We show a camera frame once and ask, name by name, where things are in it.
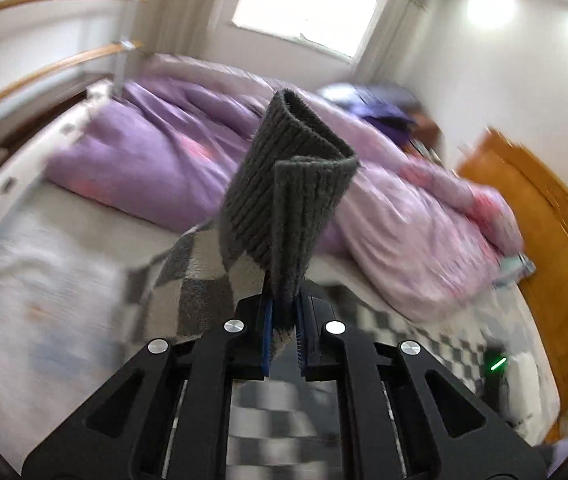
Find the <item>ceiling light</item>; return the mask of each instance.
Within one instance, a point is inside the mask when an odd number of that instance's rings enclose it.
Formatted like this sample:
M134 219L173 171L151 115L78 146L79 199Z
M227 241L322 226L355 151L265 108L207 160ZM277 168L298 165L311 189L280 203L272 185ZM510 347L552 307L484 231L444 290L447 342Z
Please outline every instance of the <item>ceiling light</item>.
M481 28L506 25L515 15L515 0L470 0L468 17Z

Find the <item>purple duvet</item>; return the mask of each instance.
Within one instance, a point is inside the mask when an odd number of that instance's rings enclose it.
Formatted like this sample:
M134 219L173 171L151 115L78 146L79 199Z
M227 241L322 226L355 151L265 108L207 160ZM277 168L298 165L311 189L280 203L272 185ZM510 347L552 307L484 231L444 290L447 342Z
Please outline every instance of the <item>purple duvet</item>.
M56 155L51 181L182 233L216 213L260 116L172 78L127 82L84 136Z
M181 233L217 213L277 82L189 58L151 58L145 74L46 175ZM522 250L496 190L408 157L370 124L301 95L362 162L317 252L352 257L395 310L414 322L451 314L499 276L502 254Z

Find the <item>green led light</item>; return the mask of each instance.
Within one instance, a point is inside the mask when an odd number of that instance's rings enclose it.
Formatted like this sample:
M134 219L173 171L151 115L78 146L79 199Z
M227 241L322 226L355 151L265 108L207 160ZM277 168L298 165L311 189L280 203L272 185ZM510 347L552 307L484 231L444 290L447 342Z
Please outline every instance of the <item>green led light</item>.
M497 368L499 368L505 362L506 362L506 358L502 357L499 361L497 361L493 366L490 367L490 371L494 372L495 370L497 370Z

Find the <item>pink blanket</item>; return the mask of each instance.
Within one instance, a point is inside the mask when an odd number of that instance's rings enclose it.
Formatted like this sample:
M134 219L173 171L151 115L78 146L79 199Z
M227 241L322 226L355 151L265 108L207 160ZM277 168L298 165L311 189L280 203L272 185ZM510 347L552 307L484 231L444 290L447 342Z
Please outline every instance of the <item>pink blanket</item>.
M292 85L187 57L155 56L142 73L221 92L259 111L273 91L298 91L362 167L336 210L337 235L388 304L413 321L440 318L490 286L499 258L522 250L500 194L406 156L370 124Z

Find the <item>knit sock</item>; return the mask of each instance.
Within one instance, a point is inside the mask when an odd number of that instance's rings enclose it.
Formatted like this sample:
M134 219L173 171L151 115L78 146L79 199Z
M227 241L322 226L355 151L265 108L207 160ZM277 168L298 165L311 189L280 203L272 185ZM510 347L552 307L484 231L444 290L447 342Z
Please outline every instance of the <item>knit sock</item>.
M277 92L219 215L160 257L153 290L141 298L141 339L184 340L223 324L238 301L261 292L268 271L273 342L281 348L293 329L291 303L318 235L357 164L350 146L298 95ZM158 269L157 258L153 265Z

